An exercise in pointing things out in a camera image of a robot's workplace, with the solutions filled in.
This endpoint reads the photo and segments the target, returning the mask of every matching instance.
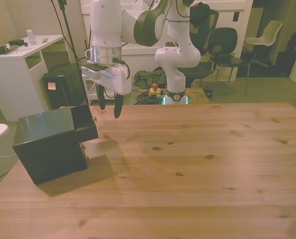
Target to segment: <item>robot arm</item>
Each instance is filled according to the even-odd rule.
[[[82,73],[117,95],[129,94],[132,85],[121,60],[121,42],[153,46],[161,38],[168,17],[168,35],[177,46],[158,49],[155,58],[167,75],[168,104],[185,103],[184,96],[177,100],[172,95],[185,92],[185,76],[176,67],[194,67],[200,61],[200,53],[190,40],[189,6],[186,0],[157,0],[152,9],[140,11],[122,9],[119,0],[92,0],[92,48],[86,51],[89,61],[82,66]]]

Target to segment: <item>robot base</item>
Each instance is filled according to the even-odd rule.
[[[187,105],[189,103],[189,98],[185,95],[179,101],[174,101],[169,96],[164,96],[162,104],[163,105]]]

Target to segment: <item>wooden table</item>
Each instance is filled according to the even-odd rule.
[[[87,170],[0,184],[0,239],[296,239],[296,109],[124,106],[97,117]]]

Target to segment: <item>chair leg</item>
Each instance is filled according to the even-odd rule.
[[[233,69],[234,69],[234,67],[232,67],[231,74],[229,74],[228,82],[231,80],[231,76],[232,76],[232,73],[233,73]]]
[[[247,66],[247,77],[246,77],[246,85],[245,85],[245,96],[247,96],[247,82],[248,82],[248,78],[249,78],[249,70],[250,70],[250,64],[248,64]]]
[[[217,72],[216,72],[215,84],[214,84],[214,89],[213,89],[212,97],[214,96],[214,91],[215,91],[215,87],[216,87],[216,83],[217,83],[217,78],[218,78],[218,72],[219,72],[219,66],[217,66]]]

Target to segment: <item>cabinet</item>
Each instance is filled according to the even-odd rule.
[[[0,55],[0,110],[7,121],[51,110],[41,78],[56,64],[70,61],[62,35],[35,37],[37,45]],[[28,37],[23,40],[29,43]]]

